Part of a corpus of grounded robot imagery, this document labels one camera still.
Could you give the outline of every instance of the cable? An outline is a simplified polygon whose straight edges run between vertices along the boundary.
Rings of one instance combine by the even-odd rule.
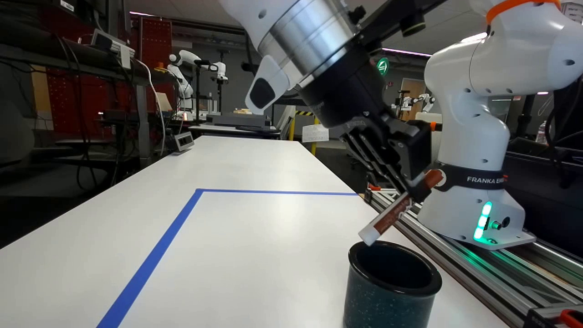
[[[68,56],[68,67],[73,70],[71,67],[71,56],[77,63],[77,70],[75,70],[75,79],[77,83],[73,83],[75,87],[75,109],[77,109],[77,118],[78,118],[78,123],[80,123],[80,134],[82,134],[82,141],[84,141],[84,156],[82,156],[82,161],[86,160],[88,161],[88,167],[89,167],[89,172],[91,172],[91,180],[93,180],[93,189],[99,187],[99,181],[97,181],[97,174],[95,174],[95,169],[91,165],[91,154],[89,154],[89,132],[88,132],[88,123],[86,123],[86,118],[84,118],[84,112],[82,112],[82,85],[80,85],[80,61],[75,54],[75,50],[60,37],[57,36],[64,54]],[[77,183],[80,189],[86,189],[80,181],[80,163],[77,165]]]
[[[73,72],[73,70],[55,72],[55,70],[48,70],[48,68],[22,68],[22,67],[7,61],[7,59],[2,59],[2,56],[0,56],[0,63],[7,65],[7,67],[11,67],[11,68],[15,68],[15,70],[18,70],[18,72],[22,72],[22,74],[48,74],[48,76],[60,76],[60,78],[77,74],[77,72]]]
[[[554,145],[554,138],[550,136],[550,125],[552,125],[552,119],[556,116],[556,107],[552,107],[552,110],[549,112],[549,118],[547,118],[547,123],[545,123],[545,138],[547,138],[547,143],[549,143],[549,149],[550,149],[550,163],[558,169],[558,174],[559,174],[559,185],[561,187],[569,187],[569,174],[565,170],[565,165],[563,165],[563,160],[559,158],[559,152]]]
[[[157,98],[157,88],[153,87],[153,81],[151,81],[151,70],[150,67],[142,61],[142,59],[137,59],[148,72],[148,83],[150,83],[150,88],[151,88],[151,94],[153,94],[153,99],[157,103],[157,110],[160,114],[160,125],[162,125],[162,143],[160,143],[160,156],[164,156],[164,147],[166,147],[166,121],[164,121],[164,112],[162,112],[162,107],[159,103],[159,98]]]
[[[580,99],[580,96],[581,96],[581,87],[583,87],[583,85],[581,85],[581,79],[578,79],[576,83],[578,83],[578,88],[576,88],[574,96],[563,94],[563,101],[567,101],[567,98],[570,98],[570,105],[569,105],[567,112],[563,114],[563,116],[565,116],[563,123],[561,123],[561,125],[556,125],[556,130],[563,130],[563,129],[565,129],[565,125],[569,123],[570,114],[572,114],[574,109],[578,107],[578,99]]]
[[[565,134],[563,138],[556,140],[556,141],[567,141],[570,138],[576,138],[576,136],[581,136],[583,134],[583,129],[581,130],[574,130],[570,134]]]

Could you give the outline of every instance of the metal rail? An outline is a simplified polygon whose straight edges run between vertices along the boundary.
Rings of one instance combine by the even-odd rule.
[[[372,192],[383,211],[395,192]],[[395,227],[457,278],[510,325],[525,325],[532,311],[583,304],[583,263],[539,242],[488,251],[443,238],[417,222],[416,203]]]

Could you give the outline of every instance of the ceiling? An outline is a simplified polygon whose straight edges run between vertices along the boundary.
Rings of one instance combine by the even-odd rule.
[[[350,6],[365,5],[366,12],[377,8],[385,0],[346,0]],[[157,16],[181,17],[191,21],[239,25],[230,17],[219,0],[128,0],[130,8]],[[426,28],[403,37],[394,34],[385,41],[388,47],[399,47],[419,52],[436,52],[465,36],[485,30],[485,19],[476,14],[467,0],[448,0],[426,14]]]

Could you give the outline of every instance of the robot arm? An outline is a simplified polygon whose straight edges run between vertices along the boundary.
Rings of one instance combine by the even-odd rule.
[[[583,27],[563,16],[558,0],[468,1],[487,14],[488,34],[436,52],[425,70],[443,110],[445,181],[434,187],[419,220],[441,234],[496,249],[534,236],[523,232],[525,211],[503,189],[508,129],[488,112],[488,98],[559,88],[581,76]],[[416,191],[430,163],[428,127],[392,114],[368,50],[395,25],[403,34],[416,30],[423,12],[441,1],[386,1],[363,28],[332,0],[221,3],[262,54],[250,109],[261,112],[288,88],[299,88],[332,134],[343,134],[372,170],[401,191]]]
[[[441,1],[392,0],[361,27],[339,0],[221,0],[262,56],[246,105],[262,112],[286,90],[299,90],[370,170],[408,189],[430,163],[430,130],[394,116],[368,52],[397,28],[417,30],[423,12]]]
[[[186,63],[190,67],[195,67],[202,59],[195,52],[181,48],[179,54],[170,54],[170,61],[175,63],[175,65],[184,65]]]
[[[510,132],[488,112],[488,98],[561,88],[583,74],[583,27],[558,1],[508,3],[470,0],[488,32],[436,52],[425,70],[443,110],[439,163],[448,181],[430,192],[419,222],[488,249],[534,240],[503,185]]]
[[[193,109],[193,87],[190,85],[190,81],[184,78],[182,70],[179,68],[179,65],[168,63],[168,72],[177,78],[177,85],[179,85],[179,109]]]
[[[436,98],[430,94],[430,92],[421,92],[417,98],[416,98],[416,101],[421,101],[421,105],[423,105],[423,112],[428,112],[428,110],[432,110],[432,107],[434,107],[434,103],[436,103]]]
[[[217,81],[228,81],[230,79],[226,76],[226,63],[224,61],[202,63],[201,67],[206,68],[206,70],[215,70]]]

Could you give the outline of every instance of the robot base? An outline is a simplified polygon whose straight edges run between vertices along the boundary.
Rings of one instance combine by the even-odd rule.
[[[425,200],[419,222],[439,234],[487,249],[534,242],[523,231],[525,209],[507,189],[434,189]]]

